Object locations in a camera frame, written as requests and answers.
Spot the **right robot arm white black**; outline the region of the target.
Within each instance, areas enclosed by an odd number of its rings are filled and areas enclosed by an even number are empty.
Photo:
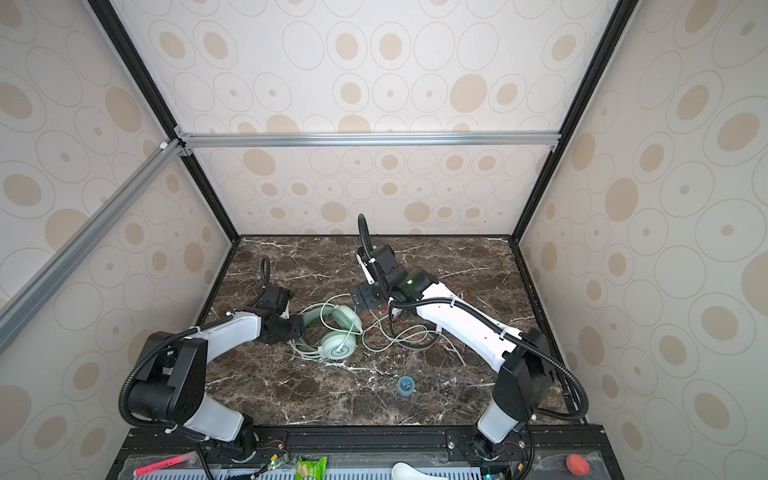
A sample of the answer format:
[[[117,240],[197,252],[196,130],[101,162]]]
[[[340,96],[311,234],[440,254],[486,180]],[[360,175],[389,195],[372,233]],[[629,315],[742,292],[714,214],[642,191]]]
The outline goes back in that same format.
[[[491,457],[508,435],[527,426],[535,414],[564,421],[586,417],[589,400],[581,382],[551,354],[543,334],[504,324],[460,299],[436,276],[420,269],[407,271],[388,245],[376,247],[367,219],[357,217],[361,246],[358,263],[369,284],[374,304],[387,314],[414,313],[442,328],[470,347],[497,373],[491,400],[475,424],[473,446]],[[541,398],[562,377],[576,394],[572,413],[542,408]]]

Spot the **mint green headphones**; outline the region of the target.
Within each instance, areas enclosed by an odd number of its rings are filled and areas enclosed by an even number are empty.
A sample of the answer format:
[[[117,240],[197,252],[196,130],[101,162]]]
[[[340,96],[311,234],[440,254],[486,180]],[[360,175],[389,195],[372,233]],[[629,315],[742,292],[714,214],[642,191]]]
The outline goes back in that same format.
[[[306,307],[300,315],[304,327],[320,322],[327,329],[317,346],[310,345],[304,337],[289,341],[292,350],[303,360],[341,361],[356,351],[363,327],[360,317],[349,306],[319,303]]]

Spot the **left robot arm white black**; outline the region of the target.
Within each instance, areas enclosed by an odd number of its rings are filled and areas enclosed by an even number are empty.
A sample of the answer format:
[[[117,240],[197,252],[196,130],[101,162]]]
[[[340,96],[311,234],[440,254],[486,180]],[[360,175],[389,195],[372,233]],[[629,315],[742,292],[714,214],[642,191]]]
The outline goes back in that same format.
[[[243,455],[253,451],[253,421],[206,393],[206,372],[209,363],[242,344],[275,345],[304,334],[303,318],[289,313],[293,293],[272,284],[270,274],[270,260],[264,257],[260,294],[226,319],[150,335],[118,396],[123,420],[137,428],[163,428],[230,444]]]

